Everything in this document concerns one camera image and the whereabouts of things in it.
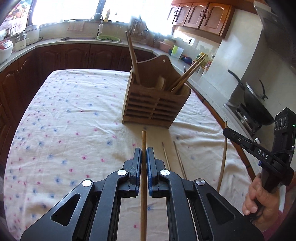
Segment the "person's right hand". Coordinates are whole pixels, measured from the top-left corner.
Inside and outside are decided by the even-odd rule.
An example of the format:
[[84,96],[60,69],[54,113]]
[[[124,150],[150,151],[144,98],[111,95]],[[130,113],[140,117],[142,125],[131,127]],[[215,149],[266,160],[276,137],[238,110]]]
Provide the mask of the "person's right hand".
[[244,215],[255,214],[259,211],[257,201],[262,205],[259,218],[253,224],[262,232],[270,228],[279,217],[280,191],[276,187],[272,192],[266,191],[262,186],[261,174],[257,174],[248,187],[248,193],[243,202],[242,212]]

